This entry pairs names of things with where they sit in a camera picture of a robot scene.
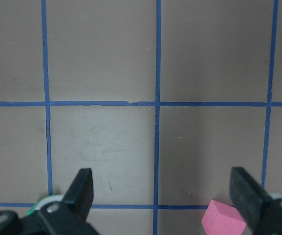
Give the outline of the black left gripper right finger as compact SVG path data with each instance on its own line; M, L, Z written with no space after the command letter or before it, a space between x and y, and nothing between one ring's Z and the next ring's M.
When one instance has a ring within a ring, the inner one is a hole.
M232 167L230 199L254 235L282 235L282 194L268 193L244 168Z

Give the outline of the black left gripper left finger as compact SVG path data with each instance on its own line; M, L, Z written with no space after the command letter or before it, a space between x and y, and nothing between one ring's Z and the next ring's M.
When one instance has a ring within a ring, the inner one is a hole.
M37 215L49 235L97 235L86 222L94 199L92 169L80 169L61 201L44 204Z

